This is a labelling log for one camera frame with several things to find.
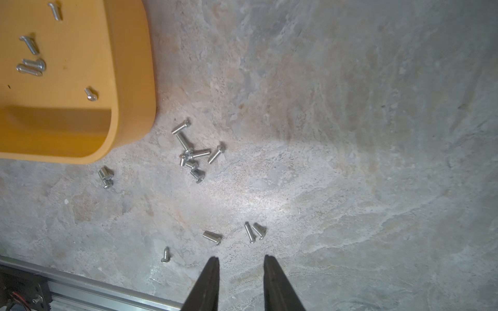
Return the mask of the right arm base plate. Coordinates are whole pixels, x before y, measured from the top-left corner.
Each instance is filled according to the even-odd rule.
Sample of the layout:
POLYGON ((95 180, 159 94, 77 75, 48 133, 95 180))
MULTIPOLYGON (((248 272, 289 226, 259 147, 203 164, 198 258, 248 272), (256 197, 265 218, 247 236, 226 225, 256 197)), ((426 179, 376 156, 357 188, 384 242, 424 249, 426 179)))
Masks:
POLYGON ((48 280, 14 269, 1 270, 1 310, 51 310, 48 280))

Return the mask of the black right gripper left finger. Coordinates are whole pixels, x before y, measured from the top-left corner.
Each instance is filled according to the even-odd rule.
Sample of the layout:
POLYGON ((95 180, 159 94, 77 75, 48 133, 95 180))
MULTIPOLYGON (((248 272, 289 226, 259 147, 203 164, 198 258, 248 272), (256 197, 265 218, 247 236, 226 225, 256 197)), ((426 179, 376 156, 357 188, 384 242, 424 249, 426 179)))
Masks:
POLYGON ((218 311, 219 283, 219 259, 210 257, 180 310, 218 311))

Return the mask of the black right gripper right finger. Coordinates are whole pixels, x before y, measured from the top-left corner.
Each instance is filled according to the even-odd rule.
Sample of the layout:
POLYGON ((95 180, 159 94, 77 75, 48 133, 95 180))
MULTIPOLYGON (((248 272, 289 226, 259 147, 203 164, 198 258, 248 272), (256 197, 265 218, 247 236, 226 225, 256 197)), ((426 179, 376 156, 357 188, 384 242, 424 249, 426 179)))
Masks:
POLYGON ((305 308, 289 282, 276 257, 266 255, 264 260, 265 310, 300 310, 305 308))

